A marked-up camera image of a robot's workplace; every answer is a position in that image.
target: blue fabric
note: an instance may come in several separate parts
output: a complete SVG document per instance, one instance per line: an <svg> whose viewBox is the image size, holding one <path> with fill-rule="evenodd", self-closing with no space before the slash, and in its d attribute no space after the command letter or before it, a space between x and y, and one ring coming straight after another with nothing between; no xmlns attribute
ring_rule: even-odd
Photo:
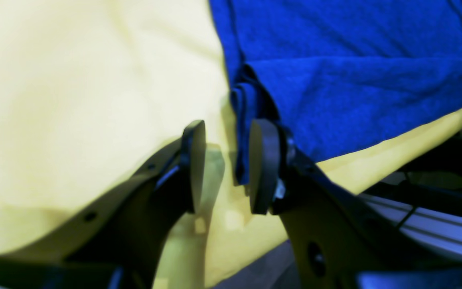
<svg viewBox="0 0 462 289"><path fill-rule="evenodd" d="M462 0L210 0L237 115L240 183L253 118L324 161L462 108Z"/></svg>

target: blue towel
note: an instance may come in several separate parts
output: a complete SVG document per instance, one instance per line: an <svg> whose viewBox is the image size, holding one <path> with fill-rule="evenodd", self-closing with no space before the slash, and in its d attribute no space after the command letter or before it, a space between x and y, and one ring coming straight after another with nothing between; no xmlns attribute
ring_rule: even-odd
<svg viewBox="0 0 462 289"><path fill-rule="evenodd" d="M462 108L462 0L210 0L237 115L237 179L254 118L314 161Z"/></svg>

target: yellow fabric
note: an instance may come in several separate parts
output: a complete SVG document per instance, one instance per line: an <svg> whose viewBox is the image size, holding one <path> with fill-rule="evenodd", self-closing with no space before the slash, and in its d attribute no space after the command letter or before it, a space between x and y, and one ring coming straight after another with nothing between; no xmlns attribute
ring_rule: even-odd
<svg viewBox="0 0 462 289"><path fill-rule="evenodd" d="M0 252L50 232L195 119L202 211L172 230L156 289L211 287L286 239L233 185L235 119L206 0L0 0ZM359 193L462 128L462 109L319 163Z"/></svg>

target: yellow cloth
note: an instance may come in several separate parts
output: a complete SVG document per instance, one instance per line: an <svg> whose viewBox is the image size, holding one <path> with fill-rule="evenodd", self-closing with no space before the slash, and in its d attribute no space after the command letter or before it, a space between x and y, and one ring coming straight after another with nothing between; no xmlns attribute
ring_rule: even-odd
<svg viewBox="0 0 462 289"><path fill-rule="evenodd" d="M195 119L202 212L172 230L154 287L211 287L286 239L233 185L235 119L206 0L0 0L0 252L47 234ZM319 163L359 193L462 128L462 109Z"/></svg>

